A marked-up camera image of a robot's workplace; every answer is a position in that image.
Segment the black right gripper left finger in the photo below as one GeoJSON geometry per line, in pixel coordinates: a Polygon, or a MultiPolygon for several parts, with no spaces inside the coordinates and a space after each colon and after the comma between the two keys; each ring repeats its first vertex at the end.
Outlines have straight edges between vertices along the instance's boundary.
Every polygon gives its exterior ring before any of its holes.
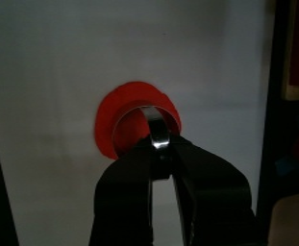
{"type": "Polygon", "coordinates": [[[150,139],[106,169],[95,187],[89,246],[153,246],[150,139]]]}

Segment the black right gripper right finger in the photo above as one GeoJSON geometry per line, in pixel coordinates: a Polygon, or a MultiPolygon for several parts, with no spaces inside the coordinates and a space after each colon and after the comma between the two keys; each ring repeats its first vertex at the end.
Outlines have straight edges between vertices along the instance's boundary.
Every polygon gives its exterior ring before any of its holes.
{"type": "Polygon", "coordinates": [[[250,183],[224,158],[171,138],[185,246],[260,246],[250,183]]]}

